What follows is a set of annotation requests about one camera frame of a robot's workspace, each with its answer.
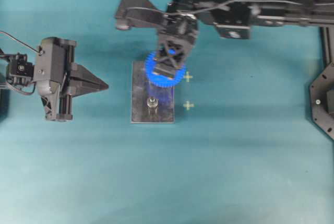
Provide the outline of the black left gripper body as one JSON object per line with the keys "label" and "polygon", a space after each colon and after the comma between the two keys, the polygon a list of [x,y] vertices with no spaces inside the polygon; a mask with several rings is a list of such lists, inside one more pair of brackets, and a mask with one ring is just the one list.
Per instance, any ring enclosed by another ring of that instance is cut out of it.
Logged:
{"label": "black left gripper body", "polygon": [[45,111],[47,121],[65,122],[73,119],[72,98],[65,84],[74,62],[76,41],[48,37],[38,45],[33,81]]}

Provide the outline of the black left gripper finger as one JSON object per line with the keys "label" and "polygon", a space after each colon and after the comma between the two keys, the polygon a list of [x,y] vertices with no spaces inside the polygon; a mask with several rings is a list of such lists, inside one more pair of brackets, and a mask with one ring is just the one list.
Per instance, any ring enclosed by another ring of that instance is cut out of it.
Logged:
{"label": "black left gripper finger", "polygon": [[70,65],[70,79],[74,81],[82,81],[90,87],[108,87],[102,79],[95,76],[88,69],[77,63]]}
{"label": "black left gripper finger", "polygon": [[82,95],[86,95],[89,93],[95,93],[95,92],[100,92],[100,91],[104,91],[104,90],[108,90],[108,86],[100,86],[100,87],[83,87],[83,86],[70,86],[68,87],[68,94],[71,96],[82,96]]}

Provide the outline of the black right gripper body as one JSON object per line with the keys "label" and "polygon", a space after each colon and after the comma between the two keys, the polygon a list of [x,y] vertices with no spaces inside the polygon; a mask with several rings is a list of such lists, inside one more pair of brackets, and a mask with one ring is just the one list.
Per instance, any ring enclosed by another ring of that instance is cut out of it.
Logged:
{"label": "black right gripper body", "polygon": [[198,37],[198,23],[195,17],[179,16],[166,20],[164,28],[158,31],[158,50],[167,49],[174,52],[176,61],[176,47],[185,43],[195,45]]}

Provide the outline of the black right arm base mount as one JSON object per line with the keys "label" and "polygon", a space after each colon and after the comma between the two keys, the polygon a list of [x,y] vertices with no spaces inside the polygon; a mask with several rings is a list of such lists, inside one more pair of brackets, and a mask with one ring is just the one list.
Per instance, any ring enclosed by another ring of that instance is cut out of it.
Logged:
{"label": "black right arm base mount", "polygon": [[333,25],[320,28],[323,68],[309,86],[312,121],[333,139]]}

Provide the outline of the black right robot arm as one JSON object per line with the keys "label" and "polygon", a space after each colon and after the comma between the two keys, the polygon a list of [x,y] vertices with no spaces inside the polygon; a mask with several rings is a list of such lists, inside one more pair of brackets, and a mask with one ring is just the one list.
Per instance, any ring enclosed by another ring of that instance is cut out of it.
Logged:
{"label": "black right robot arm", "polygon": [[249,39],[252,26],[333,26],[333,0],[173,0],[163,17],[151,72],[173,79],[196,43],[200,21],[228,39]]}

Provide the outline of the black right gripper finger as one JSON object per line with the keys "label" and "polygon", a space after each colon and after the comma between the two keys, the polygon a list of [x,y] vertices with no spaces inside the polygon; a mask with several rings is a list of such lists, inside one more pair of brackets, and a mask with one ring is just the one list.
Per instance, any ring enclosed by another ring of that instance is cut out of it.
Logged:
{"label": "black right gripper finger", "polygon": [[190,55],[194,45],[185,43],[182,45],[177,45],[176,47],[176,64],[177,69],[181,69],[185,62],[187,57]]}
{"label": "black right gripper finger", "polygon": [[175,76],[178,71],[178,65],[173,53],[167,49],[159,49],[155,52],[153,55],[152,73],[162,76]]}

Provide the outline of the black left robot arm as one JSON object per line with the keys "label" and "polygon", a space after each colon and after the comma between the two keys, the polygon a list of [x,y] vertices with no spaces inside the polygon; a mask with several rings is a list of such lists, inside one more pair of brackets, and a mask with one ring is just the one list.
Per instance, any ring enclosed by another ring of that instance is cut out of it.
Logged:
{"label": "black left robot arm", "polygon": [[47,121],[65,122],[73,118],[72,99],[108,89],[108,84],[84,66],[75,63],[76,41],[57,37],[45,38],[36,52],[35,63],[25,54],[1,53],[7,62],[6,81],[1,89],[29,96],[24,87],[38,92]]}

